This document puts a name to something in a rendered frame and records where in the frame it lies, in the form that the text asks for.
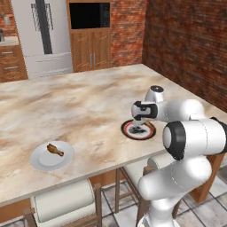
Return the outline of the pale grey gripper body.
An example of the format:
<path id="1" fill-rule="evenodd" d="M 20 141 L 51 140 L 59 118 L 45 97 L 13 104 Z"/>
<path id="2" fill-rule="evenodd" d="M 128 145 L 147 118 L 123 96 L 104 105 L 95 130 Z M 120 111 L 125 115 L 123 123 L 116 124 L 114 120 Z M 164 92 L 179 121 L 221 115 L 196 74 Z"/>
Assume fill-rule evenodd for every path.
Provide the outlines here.
<path id="1" fill-rule="evenodd" d="M 135 127 L 140 127 L 141 125 L 143 125 L 144 123 L 146 123 L 146 122 L 148 122 L 149 120 L 148 119 L 142 119 L 142 120 L 140 120 L 140 121 L 138 121 L 138 120 L 133 120 L 133 125 L 135 126 Z"/>

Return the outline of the red and black rimmed plate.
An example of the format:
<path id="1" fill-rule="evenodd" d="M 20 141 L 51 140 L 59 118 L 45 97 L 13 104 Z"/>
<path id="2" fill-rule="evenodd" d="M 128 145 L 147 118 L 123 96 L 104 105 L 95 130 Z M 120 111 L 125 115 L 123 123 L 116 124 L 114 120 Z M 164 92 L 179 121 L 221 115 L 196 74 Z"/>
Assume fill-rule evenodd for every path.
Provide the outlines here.
<path id="1" fill-rule="evenodd" d="M 155 136 L 156 128 L 149 121 L 135 126 L 132 120 L 127 120 L 121 125 L 121 132 L 133 140 L 147 140 Z"/>

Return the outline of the brown chicken drumstick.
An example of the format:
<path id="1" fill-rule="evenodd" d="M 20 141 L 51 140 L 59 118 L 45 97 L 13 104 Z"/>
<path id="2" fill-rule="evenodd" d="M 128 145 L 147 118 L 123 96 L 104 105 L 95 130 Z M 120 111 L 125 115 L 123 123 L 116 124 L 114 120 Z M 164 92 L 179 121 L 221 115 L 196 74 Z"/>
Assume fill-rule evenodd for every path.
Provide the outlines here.
<path id="1" fill-rule="evenodd" d="M 53 154 L 57 154 L 61 157 L 64 156 L 64 153 L 62 151 L 60 151 L 55 145 L 52 145 L 52 144 L 48 144 L 47 145 L 47 150 L 50 152 L 50 153 L 53 153 Z"/>

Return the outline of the white plate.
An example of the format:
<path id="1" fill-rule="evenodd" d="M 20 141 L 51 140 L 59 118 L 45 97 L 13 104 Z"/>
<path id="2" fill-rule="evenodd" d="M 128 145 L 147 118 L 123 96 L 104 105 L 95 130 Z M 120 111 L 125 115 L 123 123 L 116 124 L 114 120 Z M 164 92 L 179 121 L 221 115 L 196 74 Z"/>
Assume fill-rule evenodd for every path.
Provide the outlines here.
<path id="1" fill-rule="evenodd" d="M 64 155 L 60 156 L 55 153 L 50 153 L 47 145 L 54 145 Z M 53 171 L 63 168 L 74 157 L 74 148 L 64 141 L 49 141 L 37 146 L 30 155 L 30 165 L 41 171 Z"/>

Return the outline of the white cushioned wooden stool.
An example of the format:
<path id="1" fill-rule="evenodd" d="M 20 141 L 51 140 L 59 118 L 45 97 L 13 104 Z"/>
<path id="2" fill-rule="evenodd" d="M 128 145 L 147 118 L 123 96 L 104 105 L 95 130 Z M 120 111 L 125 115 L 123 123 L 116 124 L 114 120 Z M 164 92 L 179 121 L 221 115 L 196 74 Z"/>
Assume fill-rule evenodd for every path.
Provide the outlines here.
<path id="1" fill-rule="evenodd" d="M 101 184 L 89 179 L 30 198 L 28 227 L 102 227 Z"/>
<path id="2" fill-rule="evenodd" d="M 180 227 L 176 221 L 183 196 L 174 180 L 177 161 L 167 152 L 116 169 L 115 212 L 120 199 L 138 199 L 136 227 Z"/>

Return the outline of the wooden cupboard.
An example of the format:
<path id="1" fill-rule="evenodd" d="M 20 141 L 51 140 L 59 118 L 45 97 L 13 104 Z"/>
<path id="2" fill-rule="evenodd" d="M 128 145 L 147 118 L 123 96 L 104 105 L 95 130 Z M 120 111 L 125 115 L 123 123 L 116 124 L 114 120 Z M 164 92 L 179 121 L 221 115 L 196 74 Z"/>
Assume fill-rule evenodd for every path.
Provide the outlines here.
<path id="1" fill-rule="evenodd" d="M 110 0 L 66 0 L 73 70 L 75 72 L 111 66 L 111 3 Z M 109 3 L 110 27 L 72 29 L 70 3 Z"/>

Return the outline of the black microwave oven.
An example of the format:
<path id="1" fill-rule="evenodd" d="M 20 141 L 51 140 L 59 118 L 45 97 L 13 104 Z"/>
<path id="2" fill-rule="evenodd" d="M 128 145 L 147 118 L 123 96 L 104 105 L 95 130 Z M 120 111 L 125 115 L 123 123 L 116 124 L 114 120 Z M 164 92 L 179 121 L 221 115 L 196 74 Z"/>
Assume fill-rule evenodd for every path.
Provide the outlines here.
<path id="1" fill-rule="evenodd" d="M 70 3 L 72 29 L 110 27 L 109 3 Z"/>

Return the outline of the white fridge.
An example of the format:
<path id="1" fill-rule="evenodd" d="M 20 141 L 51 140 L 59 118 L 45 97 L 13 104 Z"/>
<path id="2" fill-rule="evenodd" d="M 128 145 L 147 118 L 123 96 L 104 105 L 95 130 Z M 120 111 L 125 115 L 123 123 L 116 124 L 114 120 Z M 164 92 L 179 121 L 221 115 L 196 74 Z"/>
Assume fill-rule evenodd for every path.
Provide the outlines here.
<path id="1" fill-rule="evenodd" d="M 11 0 L 29 79 L 73 72 L 66 0 Z"/>

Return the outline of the wooden drawer unit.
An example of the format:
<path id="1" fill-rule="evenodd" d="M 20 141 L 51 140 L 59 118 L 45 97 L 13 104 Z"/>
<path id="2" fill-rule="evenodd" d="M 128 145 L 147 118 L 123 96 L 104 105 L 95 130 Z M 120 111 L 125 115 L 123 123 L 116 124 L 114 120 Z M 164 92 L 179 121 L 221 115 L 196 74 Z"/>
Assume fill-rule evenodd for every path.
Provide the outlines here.
<path id="1" fill-rule="evenodd" d="M 27 70 L 20 46 L 0 46 L 0 82 L 26 79 Z"/>

